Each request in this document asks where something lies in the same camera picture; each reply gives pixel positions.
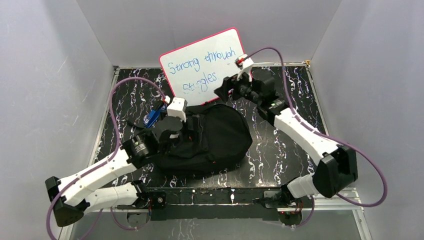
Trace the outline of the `black student backpack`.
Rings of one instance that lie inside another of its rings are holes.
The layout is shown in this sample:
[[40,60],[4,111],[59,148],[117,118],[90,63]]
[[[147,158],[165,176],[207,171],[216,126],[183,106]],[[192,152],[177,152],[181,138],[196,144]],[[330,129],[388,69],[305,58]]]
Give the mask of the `black student backpack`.
[[189,106],[186,117],[201,117],[201,142],[179,141],[153,163],[163,175],[187,176],[218,173],[238,164],[252,145],[245,117],[225,104]]

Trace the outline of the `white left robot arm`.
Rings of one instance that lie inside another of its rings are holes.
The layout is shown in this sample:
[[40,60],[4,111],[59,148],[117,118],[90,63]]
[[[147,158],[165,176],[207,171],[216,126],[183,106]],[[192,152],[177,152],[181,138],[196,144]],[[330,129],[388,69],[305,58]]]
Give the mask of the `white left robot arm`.
[[108,157],[74,175],[48,178],[45,181],[51,200],[48,216],[54,216],[59,227],[66,227],[79,221],[85,214],[100,209],[120,205],[137,208],[151,206],[159,194],[150,194],[140,181],[117,187],[104,186],[168,154],[181,138],[187,121],[186,107],[184,98],[174,97],[162,120],[119,144]]

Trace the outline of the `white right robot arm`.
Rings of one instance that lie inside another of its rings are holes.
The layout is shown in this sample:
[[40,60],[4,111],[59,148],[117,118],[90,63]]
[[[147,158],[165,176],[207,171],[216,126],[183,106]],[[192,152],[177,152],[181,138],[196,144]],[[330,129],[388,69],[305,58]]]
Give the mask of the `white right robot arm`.
[[214,93],[223,101],[232,97],[254,103],[257,113],[297,143],[316,165],[314,173],[284,184],[278,200],[295,207],[302,197],[320,194],[331,198],[358,179],[356,152],[351,147],[328,139],[291,110],[288,102],[276,94],[274,78],[253,78],[250,71],[254,62],[247,54],[236,58],[234,63],[239,72],[225,77]]

